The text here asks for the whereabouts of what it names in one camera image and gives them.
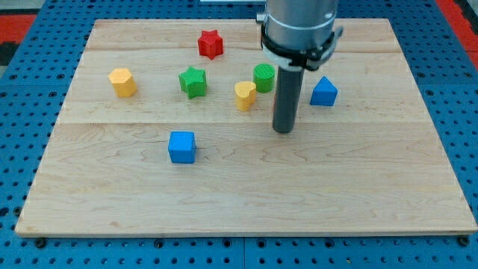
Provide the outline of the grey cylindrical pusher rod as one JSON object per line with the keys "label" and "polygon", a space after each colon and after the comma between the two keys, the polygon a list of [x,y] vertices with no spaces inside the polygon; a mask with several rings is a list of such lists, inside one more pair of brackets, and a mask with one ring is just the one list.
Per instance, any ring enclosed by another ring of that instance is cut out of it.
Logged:
{"label": "grey cylindrical pusher rod", "polygon": [[278,68],[273,105],[273,129],[282,134],[291,132],[297,115],[304,70]]}

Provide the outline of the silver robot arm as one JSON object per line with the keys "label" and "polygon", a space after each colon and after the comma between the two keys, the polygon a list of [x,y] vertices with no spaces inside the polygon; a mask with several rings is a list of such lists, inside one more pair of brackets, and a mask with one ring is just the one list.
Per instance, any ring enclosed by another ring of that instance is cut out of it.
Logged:
{"label": "silver robot arm", "polygon": [[273,129],[294,129],[304,72],[316,71],[335,51],[343,28],[333,28],[339,0],[267,0],[261,23],[263,53],[278,66]]}

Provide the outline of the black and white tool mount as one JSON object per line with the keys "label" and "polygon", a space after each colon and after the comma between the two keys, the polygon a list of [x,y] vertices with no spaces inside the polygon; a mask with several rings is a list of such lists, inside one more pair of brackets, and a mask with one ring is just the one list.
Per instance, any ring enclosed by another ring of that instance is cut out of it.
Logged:
{"label": "black and white tool mount", "polygon": [[285,48],[273,42],[266,35],[265,25],[262,25],[261,47],[264,55],[282,69],[291,72],[297,72],[301,69],[316,71],[331,58],[343,32],[344,28],[339,26],[329,35],[322,45],[313,49],[296,50]]}

